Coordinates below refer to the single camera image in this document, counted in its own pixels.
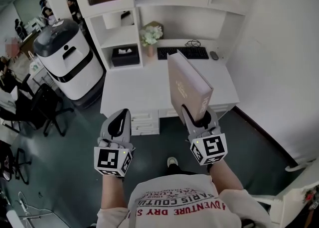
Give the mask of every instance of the shirt sleeve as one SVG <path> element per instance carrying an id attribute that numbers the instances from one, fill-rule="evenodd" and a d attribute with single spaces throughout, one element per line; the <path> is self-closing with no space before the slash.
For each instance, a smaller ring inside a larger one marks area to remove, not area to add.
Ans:
<path id="1" fill-rule="evenodd" d="M 246 190 L 224 190 L 219 198 L 240 219 L 251 219 L 257 227 L 273 227 L 268 213 Z"/>
<path id="2" fill-rule="evenodd" d="M 96 228 L 117 228 L 128 213 L 126 208 L 114 208 L 98 212 Z"/>

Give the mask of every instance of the shoe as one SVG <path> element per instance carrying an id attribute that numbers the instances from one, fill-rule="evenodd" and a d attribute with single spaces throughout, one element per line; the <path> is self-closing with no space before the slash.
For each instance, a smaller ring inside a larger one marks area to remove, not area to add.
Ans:
<path id="1" fill-rule="evenodd" d="M 167 166 L 169 167 L 171 164 L 176 164 L 178 166 L 178 161 L 175 157 L 169 157 L 167 159 Z"/>

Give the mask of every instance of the black robot lid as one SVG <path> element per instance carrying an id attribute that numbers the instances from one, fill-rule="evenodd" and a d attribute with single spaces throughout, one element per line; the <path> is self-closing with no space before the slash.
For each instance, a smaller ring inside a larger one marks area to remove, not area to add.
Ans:
<path id="1" fill-rule="evenodd" d="M 34 40 L 34 52 L 48 57 L 69 42 L 79 31 L 78 24 L 71 19 L 62 19 L 47 26 Z"/>

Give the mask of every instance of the black keyboard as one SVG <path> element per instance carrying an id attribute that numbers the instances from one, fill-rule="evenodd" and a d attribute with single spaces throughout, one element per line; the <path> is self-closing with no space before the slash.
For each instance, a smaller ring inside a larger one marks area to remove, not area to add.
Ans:
<path id="1" fill-rule="evenodd" d="M 208 59 L 206 48 L 204 47 L 158 47 L 158 59 L 166 60 L 169 55 L 177 53 L 179 50 L 187 59 Z"/>

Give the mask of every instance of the book cover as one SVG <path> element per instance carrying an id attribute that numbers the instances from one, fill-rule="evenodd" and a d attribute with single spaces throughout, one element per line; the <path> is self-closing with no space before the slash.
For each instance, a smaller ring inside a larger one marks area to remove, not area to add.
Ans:
<path id="1" fill-rule="evenodd" d="M 167 55 L 171 103 L 185 123 L 181 107 L 185 105 L 194 121 L 201 120 L 209 104 L 213 88 L 181 52 Z"/>

